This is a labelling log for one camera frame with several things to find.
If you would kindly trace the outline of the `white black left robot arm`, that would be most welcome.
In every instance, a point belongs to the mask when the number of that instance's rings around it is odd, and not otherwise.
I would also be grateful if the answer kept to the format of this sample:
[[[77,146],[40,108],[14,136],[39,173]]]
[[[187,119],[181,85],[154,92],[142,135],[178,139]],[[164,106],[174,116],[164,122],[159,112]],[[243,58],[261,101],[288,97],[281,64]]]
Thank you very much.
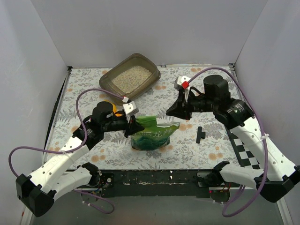
[[[97,187],[100,183],[97,166],[85,163],[73,172],[65,174],[65,171],[102,141],[106,132],[123,131],[124,136],[129,137],[143,131],[143,126],[136,121],[136,113],[138,108],[133,101],[123,104],[123,109],[118,112],[113,111],[113,105],[109,102],[98,103],[55,156],[31,174],[17,177],[19,200],[36,217],[40,217],[57,199],[73,189]]]

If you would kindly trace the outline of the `orange plastic scoop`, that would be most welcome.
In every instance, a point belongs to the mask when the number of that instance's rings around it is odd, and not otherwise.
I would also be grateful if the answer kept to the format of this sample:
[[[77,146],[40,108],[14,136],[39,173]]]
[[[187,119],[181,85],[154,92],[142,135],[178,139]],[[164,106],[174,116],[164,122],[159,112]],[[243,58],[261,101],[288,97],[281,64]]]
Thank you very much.
[[[112,103],[112,102],[110,102],[110,101],[108,101],[108,100],[105,100],[105,102],[108,102],[108,103],[110,103],[110,104],[112,105],[112,107],[113,107],[113,112],[114,112],[114,115],[115,115],[115,116],[117,116],[117,117],[121,117],[121,116],[122,116],[121,113],[118,113],[118,109],[117,109],[116,104],[114,104],[114,103]]]

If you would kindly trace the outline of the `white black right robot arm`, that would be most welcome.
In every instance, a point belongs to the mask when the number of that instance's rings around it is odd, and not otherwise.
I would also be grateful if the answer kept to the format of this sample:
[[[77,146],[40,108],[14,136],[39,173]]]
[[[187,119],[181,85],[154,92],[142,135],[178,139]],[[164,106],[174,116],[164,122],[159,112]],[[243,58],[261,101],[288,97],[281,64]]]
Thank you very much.
[[[300,168],[287,159],[267,135],[262,135],[253,111],[242,100],[231,97],[228,82],[220,75],[204,78],[204,93],[196,96],[189,78],[179,76],[174,83],[178,98],[166,111],[168,116],[189,120],[192,113],[212,112],[215,119],[234,134],[261,165],[260,169],[238,167],[223,161],[200,181],[207,186],[236,183],[258,189],[275,203],[300,181]]]

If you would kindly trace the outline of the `green litter bag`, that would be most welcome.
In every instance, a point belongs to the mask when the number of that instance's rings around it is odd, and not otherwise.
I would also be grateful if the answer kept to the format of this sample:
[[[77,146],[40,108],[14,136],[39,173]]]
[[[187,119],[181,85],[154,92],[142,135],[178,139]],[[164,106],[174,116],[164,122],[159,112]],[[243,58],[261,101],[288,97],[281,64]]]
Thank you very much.
[[[139,116],[136,121],[143,131],[131,136],[131,146],[136,150],[156,150],[170,143],[170,136],[180,128],[180,122],[158,123],[156,116]]]

